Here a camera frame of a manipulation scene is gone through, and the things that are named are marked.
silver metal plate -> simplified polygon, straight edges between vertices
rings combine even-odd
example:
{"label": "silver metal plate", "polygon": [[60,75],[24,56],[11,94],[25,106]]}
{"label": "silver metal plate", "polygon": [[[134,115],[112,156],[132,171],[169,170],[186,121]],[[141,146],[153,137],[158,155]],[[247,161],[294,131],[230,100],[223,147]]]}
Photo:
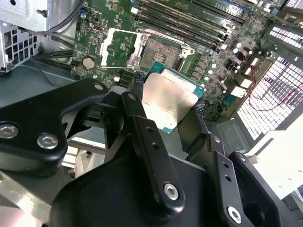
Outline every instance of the silver metal plate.
{"label": "silver metal plate", "polygon": [[[0,20],[33,31],[46,31],[67,18],[79,3],[80,0],[0,0]],[[47,17],[38,13],[43,10]]]}
{"label": "silver metal plate", "polygon": [[198,97],[192,92],[196,86],[169,70],[151,73],[143,89],[143,107],[147,118],[159,129],[174,129],[186,116]]}

screw hole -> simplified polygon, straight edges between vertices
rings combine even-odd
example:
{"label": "screw hole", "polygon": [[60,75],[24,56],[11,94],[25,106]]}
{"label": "screw hole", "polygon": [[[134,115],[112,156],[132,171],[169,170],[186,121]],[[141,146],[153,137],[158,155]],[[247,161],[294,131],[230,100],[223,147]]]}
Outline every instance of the screw hole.
{"label": "screw hole", "polygon": [[156,143],[152,143],[151,146],[157,150],[160,148],[159,145]]}
{"label": "screw hole", "polygon": [[235,212],[235,211],[232,211],[232,215],[235,217],[235,218],[238,218],[238,214]]}
{"label": "screw hole", "polygon": [[228,166],[225,162],[223,162],[223,165],[224,165],[226,168],[229,168],[229,166]]}
{"label": "screw hole", "polygon": [[134,101],[137,100],[137,99],[136,99],[136,96],[134,96],[133,94],[128,94],[128,97],[130,97],[130,99],[132,99],[132,100],[134,100]]}
{"label": "screw hole", "polygon": [[232,182],[231,178],[228,175],[225,175],[225,179],[228,180],[229,182]]}
{"label": "screw hole", "polygon": [[147,130],[148,132],[153,132],[153,129],[152,129],[151,127],[146,127],[146,130]]}

motherboard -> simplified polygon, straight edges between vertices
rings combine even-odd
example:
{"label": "motherboard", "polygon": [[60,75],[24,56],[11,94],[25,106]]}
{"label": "motherboard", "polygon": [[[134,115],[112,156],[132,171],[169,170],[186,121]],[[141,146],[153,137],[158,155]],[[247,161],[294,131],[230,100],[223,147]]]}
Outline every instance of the motherboard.
{"label": "motherboard", "polygon": [[[261,1],[267,8],[280,5],[267,1]],[[257,4],[87,0],[77,20],[71,74],[128,87],[134,72],[147,74],[158,61],[206,88],[204,117],[215,121],[233,100],[228,84],[247,75],[255,59],[254,70],[262,64],[258,43],[273,19]]]}

metal bracket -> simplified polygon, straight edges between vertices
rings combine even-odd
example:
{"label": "metal bracket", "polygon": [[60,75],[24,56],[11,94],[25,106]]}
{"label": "metal bracket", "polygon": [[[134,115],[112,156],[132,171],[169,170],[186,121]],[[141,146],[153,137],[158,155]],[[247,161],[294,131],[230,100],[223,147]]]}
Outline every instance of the metal bracket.
{"label": "metal bracket", "polygon": [[[130,34],[136,35],[136,40],[134,43],[135,50],[131,54],[130,59],[128,60],[128,63],[126,66],[108,66],[107,65],[107,57],[108,57],[107,48],[109,45],[111,45],[115,32],[124,32],[124,33],[130,33]],[[146,45],[146,41],[148,40],[149,36],[150,36],[149,34],[142,34],[142,33],[125,31],[125,30],[116,29],[116,28],[110,28],[108,30],[106,39],[101,44],[101,56],[102,56],[101,67],[102,68],[119,68],[119,69],[131,68],[131,69],[137,71],[139,69],[139,57],[141,56],[143,47]]]}

ram slot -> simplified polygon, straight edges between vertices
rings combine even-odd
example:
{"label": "ram slot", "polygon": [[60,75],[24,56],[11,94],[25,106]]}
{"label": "ram slot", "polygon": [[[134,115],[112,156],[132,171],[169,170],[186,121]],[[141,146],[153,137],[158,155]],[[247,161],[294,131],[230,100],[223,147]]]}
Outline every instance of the ram slot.
{"label": "ram slot", "polygon": [[240,19],[240,18],[238,18],[238,17],[236,17],[234,15],[226,13],[226,12],[224,12],[224,11],[222,11],[220,9],[217,9],[217,8],[215,8],[213,6],[210,6],[210,5],[208,5],[208,4],[204,3],[204,2],[201,2],[201,1],[198,1],[198,0],[191,0],[190,3],[193,4],[193,5],[199,6],[201,8],[204,8],[204,9],[210,11],[210,12],[213,12],[213,13],[215,13],[215,14],[217,14],[217,15],[219,15],[219,16],[227,19],[227,20],[230,20],[231,22],[234,22],[234,23],[238,24],[238,25],[242,26],[244,24],[244,22],[245,22],[244,20],[242,20],[242,19]]}
{"label": "ram slot", "polygon": [[155,10],[156,12],[160,13],[159,14],[160,17],[163,17],[168,20],[173,20],[173,21],[175,21],[175,23],[178,23],[179,25],[186,24],[187,28],[192,29],[192,30],[200,30],[201,31],[200,33],[203,33],[206,36],[209,36],[212,38],[216,38],[216,37],[222,38],[223,37],[222,33],[220,33],[220,32],[211,30],[211,29],[205,27],[204,25],[200,25],[193,21],[187,20],[186,18],[180,18],[180,17],[176,16],[176,14],[172,14],[168,11],[165,11],[158,6],[142,3],[141,7],[139,9],[141,9],[142,11]]}
{"label": "ram slot", "polygon": [[188,11],[184,9],[180,9],[176,6],[173,6],[167,2],[163,2],[160,0],[141,0],[142,2],[145,2],[147,4],[154,4],[158,5],[159,7],[163,7],[163,10],[166,12],[169,12],[170,14],[176,15],[179,18],[183,18],[189,21],[192,21],[194,23],[201,23],[204,24],[205,27],[207,27],[210,30],[218,31],[218,32],[226,32],[227,29],[221,25],[218,25],[212,21],[205,20],[204,18],[198,16],[198,15],[193,15],[189,13]]}
{"label": "ram slot", "polygon": [[212,44],[209,44],[209,43],[207,43],[203,40],[199,40],[198,38],[188,34],[188,32],[182,31],[181,29],[177,29],[177,28],[169,26],[169,25],[159,24],[153,18],[147,18],[144,15],[137,15],[135,20],[138,21],[138,22],[143,22],[145,24],[151,25],[151,26],[156,27],[156,28],[160,28],[164,31],[167,31],[167,32],[173,34],[173,35],[177,35],[177,36],[181,37],[182,40],[189,40],[189,41],[192,41],[194,43],[197,43],[197,44],[200,44],[202,46],[213,49],[214,51],[218,51],[218,48],[217,48],[216,45],[212,45]]}
{"label": "ram slot", "polygon": [[216,42],[218,42],[218,40],[215,37],[206,36],[204,33],[202,34],[200,32],[193,30],[192,28],[186,27],[185,23],[179,24],[178,21],[176,21],[173,18],[169,18],[168,16],[164,16],[164,15],[158,15],[158,14],[153,13],[152,11],[142,11],[141,13],[139,13],[139,15],[140,14],[147,16],[148,18],[154,18],[155,20],[162,21],[163,23],[166,23],[170,26],[180,28],[183,31],[188,32],[191,35],[199,37],[199,39],[205,40],[206,42],[209,42],[210,44],[217,45]]}

